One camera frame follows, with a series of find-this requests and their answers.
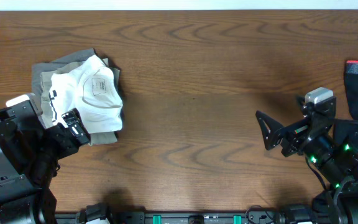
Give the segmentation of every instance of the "white t-shirt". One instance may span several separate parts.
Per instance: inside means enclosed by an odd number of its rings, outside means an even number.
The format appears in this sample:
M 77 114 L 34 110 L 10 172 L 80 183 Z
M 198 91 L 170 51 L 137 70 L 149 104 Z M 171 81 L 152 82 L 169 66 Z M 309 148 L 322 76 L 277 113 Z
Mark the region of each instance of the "white t-shirt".
M 114 87 L 114 75 L 96 55 L 69 73 L 52 75 L 49 91 L 53 124 L 62 123 L 62 114 L 76 108 L 91 133 L 122 129 L 122 100 Z

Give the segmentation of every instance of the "printed logo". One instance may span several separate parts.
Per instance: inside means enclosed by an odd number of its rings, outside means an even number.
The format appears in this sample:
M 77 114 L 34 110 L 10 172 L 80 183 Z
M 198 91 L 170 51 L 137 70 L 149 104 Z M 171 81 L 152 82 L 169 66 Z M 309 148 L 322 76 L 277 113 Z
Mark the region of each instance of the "printed logo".
M 106 93 L 106 80 L 102 78 L 92 78 L 92 92 L 94 96 Z

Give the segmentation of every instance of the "wooden table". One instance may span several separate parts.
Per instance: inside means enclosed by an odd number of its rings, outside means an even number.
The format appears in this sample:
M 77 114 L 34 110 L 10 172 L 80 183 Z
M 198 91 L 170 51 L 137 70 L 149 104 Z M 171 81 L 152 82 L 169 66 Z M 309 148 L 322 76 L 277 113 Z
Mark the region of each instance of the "wooden table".
M 264 149 L 255 111 L 290 124 L 294 95 L 324 86 L 350 118 L 358 11 L 0 12 L 0 108 L 31 91 L 32 64 L 91 47 L 122 69 L 124 129 L 60 160 L 58 211 L 245 210 L 322 190 L 303 157 Z

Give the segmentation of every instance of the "black cable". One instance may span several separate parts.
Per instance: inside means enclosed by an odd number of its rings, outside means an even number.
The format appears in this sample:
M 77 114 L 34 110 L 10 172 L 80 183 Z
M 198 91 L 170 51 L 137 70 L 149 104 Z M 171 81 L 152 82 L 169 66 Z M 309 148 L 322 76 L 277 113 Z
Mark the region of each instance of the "black cable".
M 249 211 L 249 209 L 252 208 L 252 207 L 258 207 L 258 208 L 263 208 L 263 207 L 260 206 L 260 205 L 251 205 L 251 207 L 249 207 L 249 208 L 247 209 L 247 211 L 246 211 L 246 218 L 248 219 L 248 222 L 249 222 L 250 224 L 256 224 L 256 223 L 254 223 L 253 221 L 251 221 L 251 220 L 248 218 L 248 211 Z M 270 223 L 266 223 L 266 224 L 273 224 L 273 223 L 274 223 L 273 218 L 272 218 L 266 211 L 265 211 L 265 213 L 266 213 L 266 215 L 269 217 L 269 219 L 272 220 Z
M 313 168 L 311 168 L 307 157 L 305 157 L 305 161 L 306 161 L 306 164 L 308 165 L 308 167 L 310 168 L 310 170 L 316 175 L 316 177 L 320 181 L 320 184 L 321 184 L 321 186 L 323 186 L 323 189 L 327 190 L 327 187 L 326 187 L 326 184 L 324 183 L 323 178 L 320 176 L 320 174 L 317 171 L 315 171 Z
M 337 205 L 337 201 L 338 201 L 338 196 L 339 194 L 342 192 L 342 189 L 345 187 L 345 185 L 349 182 L 353 182 L 354 179 L 352 176 L 346 176 L 341 183 L 339 184 L 339 187 L 335 190 L 335 194 L 334 194 L 334 205 Z

